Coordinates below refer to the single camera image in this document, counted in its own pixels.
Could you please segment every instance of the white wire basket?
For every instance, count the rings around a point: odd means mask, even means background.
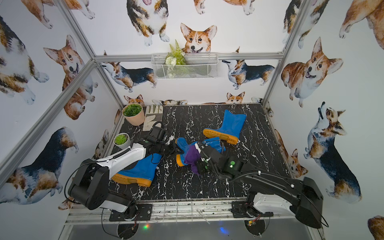
[[[189,53],[187,65],[166,65],[167,53],[152,54],[152,68],[157,79],[204,79],[217,77],[217,53]]]

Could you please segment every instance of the white wall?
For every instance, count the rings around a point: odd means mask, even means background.
[[[63,126],[72,130],[79,150],[77,153],[73,149],[66,150],[58,179],[59,183],[64,187],[70,174],[80,166],[80,163],[92,158],[105,130],[107,129],[111,134],[119,107],[96,70],[93,70],[91,77],[99,83],[99,86],[93,90],[95,101],[86,103],[86,111],[77,120],[70,119],[62,110],[19,167],[32,164],[45,148],[51,135]],[[4,195],[10,196],[14,193],[10,190],[12,189],[10,183],[6,183],[3,188],[8,191],[0,189],[0,202],[3,201]],[[55,194],[52,197],[48,193],[40,201],[30,205],[0,203],[0,238],[9,240],[58,239],[69,214],[69,210],[58,209],[58,206],[65,200],[63,191],[59,194],[57,190],[54,190]]]
[[[246,60],[248,65],[271,65],[276,67],[277,60]],[[152,68],[150,62],[123,62],[121,66],[127,69]],[[129,92],[124,86],[117,84],[112,78],[112,82],[123,103],[127,103],[124,96],[137,98],[143,96],[146,105],[153,104],[152,100],[187,100],[188,104],[202,103],[221,103],[227,100],[227,93],[239,95],[245,91],[243,103],[250,103],[252,97],[263,98],[270,82],[261,86],[263,80],[257,79],[242,84],[239,89],[235,89],[233,82],[228,79],[228,66],[219,61],[218,77],[214,79],[171,79],[157,80],[156,88],[152,88],[150,82],[145,82],[134,86],[133,92]]]
[[[58,9],[45,5],[44,10],[53,25],[52,29],[40,23],[20,0],[3,0],[0,5],[0,16],[4,22],[24,43],[36,68],[50,78],[45,83],[34,78],[29,80],[28,86],[36,96],[32,105],[27,105],[19,93],[9,98],[0,92],[0,129],[2,136],[7,136],[0,139],[0,162],[62,92],[65,77],[63,67],[49,58],[43,48],[61,49],[69,34],[74,38],[76,50],[83,61],[86,63],[89,60]],[[0,51],[0,56],[4,55],[5,52]]]
[[[351,3],[352,0],[330,1],[305,38],[304,47],[299,49],[296,39],[286,61],[286,64],[306,63],[314,43],[321,37],[324,54],[328,58],[342,58],[343,66],[329,74],[318,89],[304,99],[303,108],[298,98],[289,99],[290,89],[280,78],[269,99],[274,111],[273,126],[279,131],[288,153],[298,149],[298,160],[309,171],[305,176],[314,179],[324,195],[323,215],[330,225],[324,228],[327,240],[374,239],[367,220],[384,214],[381,153],[384,50],[377,44],[366,19],[354,24],[345,39],[339,37]],[[308,147],[307,136],[319,119],[318,107],[323,101],[335,110],[346,110],[339,122],[347,134],[337,135],[334,145],[359,182],[362,200],[355,204],[329,197],[326,189],[333,189],[333,181],[312,158],[303,156]]]
[[[256,0],[254,12],[245,15],[241,6],[223,0],[206,0],[205,13],[196,12],[193,0],[167,0],[169,16],[166,34],[170,42],[177,40],[184,46],[185,39],[180,23],[192,30],[204,31],[217,26],[212,39],[212,52],[233,52],[241,46],[242,52],[278,52],[284,47],[285,10],[290,0]],[[127,1],[90,1],[89,8],[95,13],[88,19],[80,11],[73,11],[87,39],[97,55],[104,50],[109,55],[151,54],[169,51],[169,44],[153,36],[151,46],[144,45],[127,14]]]

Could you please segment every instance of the dog illustration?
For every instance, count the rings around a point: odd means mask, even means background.
[[[99,142],[99,144],[97,145],[97,147],[95,149],[95,154],[92,157],[93,160],[98,160],[101,158],[101,155],[103,154],[104,149],[105,149],[105,145],[108,142],[108,139],[109,139],[109,132],[108,132],[108,129],[106,129],[104,131],[103,138],[101,139],[101,141]]]
[[[341,58],[329,59],[323,53],[320,37],[317,39],[311,59],[307,63],[290,63],[281,73],[281,79],[285,86],[291,89],[289,98],[299,98],[299,105],[303,107],[303,100],[309,97],[323,82],[328,74],[341,68]]]
[[[325,7],[327,6],[329,0],[313,0],[310,15],[304,21],[304,24],[300,30],[300,38],[299,38],[299,48],[302,49],[304,46],[304,38],[311,29],[316,25],[319,21],[321,15],[324,12]]]
[[[253,103],[262,103],[263,99],[262,98],[257,98],[257,97],[252,97],[251,101]]]
[[[144,100],[143,100],[143,96],[141,94],[139,96],[137,96],[137,98],[130,98],[128,96],[124,96],[124,99],[127,100],[128,104],[138,103],[138,104],[144,106]]]
[[[169,42],[166,35],[167,0],[127,0],[127,10],[136,31],[145,37],[146,46],[152,44],[154,34],[159,34],[162,41]]]
[[[114,122],[115,125],[116,125],[116,123],[119,122],[120,116],[121,116],[121,110],[118,109],[118,111],[116,112],[116,116],[115,116],[115,122]]]
[[[156,105],[165,105],[165,106],[173,106],[173,105],[187,105],[188,104],[188,101],[187,100],[180,100],[180,101],[176,101],[176,100],[165,100],[165,101],[161,101],[161,100],[155,100],[153,99],[152,102]]]
[[[73,197],[68,196],[68,198],[69,198],[70,200],[74,201],[74,198],[73,198]],[[70,202],[70,201],[68,201],[67,199],[65,199],[65,200],[64,200],[64,201],[63,201],[57,208],[58,208],[59,210],[71,209],[73,204],[74,204],[73,202]]]
[[[283,140],[281,139],[280,133],[275,129],[275,133],[278,140],[278,145],[280,151],[284,154],[285,159],[288,161],[289,170],[292,172],[295,178],[301,177],[308,173],[308,170],[301,166],[297,158],[297,148],[293,151],[292,155],[289,156],[287,150],[285,149]]]
[[[234,83],[235,89],[240,85],[261,78],[262,85],[267,83],[272,77],[275,67],[271,65],[248,66],[245,60],[223,60],[228,65],[228,79]]]
[[[102,67],[107,70],[112,79],[119,85],[133,92],[132,87],[146,81],[153,83],[152,88],[156,87],[155,74],[152,68],[126,69],[117,63],[102,63]]]
[[[376,216],[368,219],[368,228],[375,240],[384,240],[384,217]]]
[[[234,96],[230,93],[227,93],[227,101],[223,103],[203,103],[203,105],[208,104],[235,104],[235,103],[242,103],[244,98],[245,92],[240,93],[237,96]]]
[[[44,14],[44,4],[48,6],[54,6],[55,3],[52,0],[22,0],[26,8],[37,19],[44,24],[47,28],[51,29],[53,26],[49,23],[49,19]],[[88,8],[89,0],[65,0],[69,9],[80,10],[87,18],[93,19],[95,14]]]
[[[63,90],[72,82],[79,71],[84,67],[84,62],[76,52],[76,45],[71,35],[67,35],[66,45],[59,50],[44,48],[45,53],[55,62],[63,66],[65,78],[63,82]],[[83,85],[77,89],[76,93],[64,106],[64,110],[68,117],[76,120],[80,114],[84,112],[84,104],[87,100],[93,102],[95,96],[92,96],[93,88],[96,88],[98,83],[92,81],[92,78],[87,77]]]
[[[274,113],[273,113],[273,111],[271,109],[271,106],[269,105],[269,102],[266,103],[265,110],[267,111],[268,116],[273,117]]]
[[[28,166],[18,167],[0,189],[0,204],[13,202],[16,204],[33,204],[45,197],[51,196],[57,190],[61,193],[63,186],[58,179],[65,159],[66,150],[79,150],[73,132],[62,127],[54,132],[47,145]]]
[[[217,33],[217,26],[212,25],[205,31],[194,31],[182,23],[180,28],[184,38],[187,40],[183,48],[185,53],[211,52],[211,41]]]
[[[347,134],[338,120],[345,110],[335,111],[327,108],[323,102],[318,112],[319,121],[308,135],[308,148],[305,148],[307,154],[304,157],[313,158],[334,181],[333,192],[326,189],[329,196],[348,203],[360,201],[362,196],[359,182],[334,146],[337,134]]]
[[[296,21],[296,16],[299,12],[300,5],[301,0],[292,0],[291,3],[288,5],[287,10],[285,11],[283,33],[287,32],[288,35],[286,36],[286,38],[284,38],[283,43],[286,43],[286,41],[288,40],[289,34],[292,31],[293,24]]]
[[[29,89],[28,81],[34,77],[40,83],[45,83],[49,77],[36,69],[24,43],[1,16],[0,39],[0,91],[10,98],[20,93],[24,101],[31,105],[35,101],[35,94]]]
[[[252,4],[253,4],[253,2],[255,0],[224,0],[224,1],[226,1],[227,3],[229,3],[231,5],[242,6],[243,10],[244,10],[244,13],[246,15],[250,15],[255,10],[253,8],[253,6],[252,6]],[[196,11],[199,14],[203,14],[205,12],[204,11],[204,9],[205,9],[205,6],[204,6],[205,0],[194,0],[194,2],[195,2]]]
[[[367,18],[368,27],[373,29],[377,43],[384,49],[384,1],[383,0],[354,0],[340,28],[340,38],[345,38],[353,24]]]

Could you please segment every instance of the green plant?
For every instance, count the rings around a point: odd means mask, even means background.
[[[138,115],[141,112],[140,104],[131,104],[124,110],[124,116],[133,117]]]
[[[115,139],[116,145],[122,145],[127,141],[127,137],[125,135],[119,135]]]

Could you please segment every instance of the marble surface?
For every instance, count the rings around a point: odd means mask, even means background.
[[[188,143],[206,139],[203,129],[217,129],[221,126],[224,110],[234,114],[246,114],[247,118],[240,133],[237,145],[225,143],[227,154],[245,159],[264,170],[289,177],[288,169],[274,140],[272,129],[260,104],[223,104],[195,106],[164,106],[163,123],[165,128],[177,137],[185,137]],[[120,132],[126,132],[137,140],[145,137],[142,125],[135,127],[124,120]],[[116,146],[112,153],[119,151]],[[136,200],[168,199],[208,199],[246,197],[249,184],[233,183],[226,185],[213,174],[195,175],[189,166],[179,167],[175,155],[163,159],[156,169],[150,187],[137,184],[117,184],[110,181],[109,187]]]

